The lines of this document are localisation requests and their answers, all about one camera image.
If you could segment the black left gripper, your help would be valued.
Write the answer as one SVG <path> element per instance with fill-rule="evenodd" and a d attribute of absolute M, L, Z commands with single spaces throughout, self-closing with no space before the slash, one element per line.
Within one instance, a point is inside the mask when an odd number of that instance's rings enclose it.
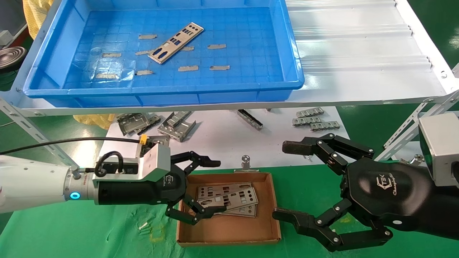
<path fill-rule="evenodd" d="M 191 164 L 183 170 L 177 163 L 191 161 Z M 98 183 L 95 203 L 97 205 L 134 205 L 166 204 L 165 215 L 186 224 L 195 225 L 202 219 L 210 219 L 214 214 L 225 212 L 226 206 L 203 207 L 192 196 L 185 195 L 188 185 L 187 176 L 197 167 L 218 168 L 221 161 L 211 160 L 208 156 L 202 156 L 194 151 L 174 154 L 171 156 L 171 171 L 156 182 L 149 180 L 122 182 L 101 181 Z M 174 206 L 182 200 L 194 215 L 174 209 Z"/>

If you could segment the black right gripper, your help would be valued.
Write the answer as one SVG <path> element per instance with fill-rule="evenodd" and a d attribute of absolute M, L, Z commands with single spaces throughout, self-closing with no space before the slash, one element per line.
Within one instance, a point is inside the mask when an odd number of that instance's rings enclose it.
<path fill-rule="evenodd" d="M 392 232 L 417 231 L 439 235 L 438 217 L 433 207 L 435 184 L 427 168 L 403 163 L 371 160 L 374 151 L 332 133 L 304 137 L 300 142 L 285 141 L 282 152 L 301 156 L 316 155 L 335 174 L 343 175 L 342 199 L 317 218 L 311 214 L 281 209 L 273 218 L 290 223 L 297 234 L 312 237 L 328 251 L 349 251 L 384 245 Z M 340 155 L 356 160 L 348 162 Z M 330 226 L 350 213 L 370 230 L 338 234 Z"/>

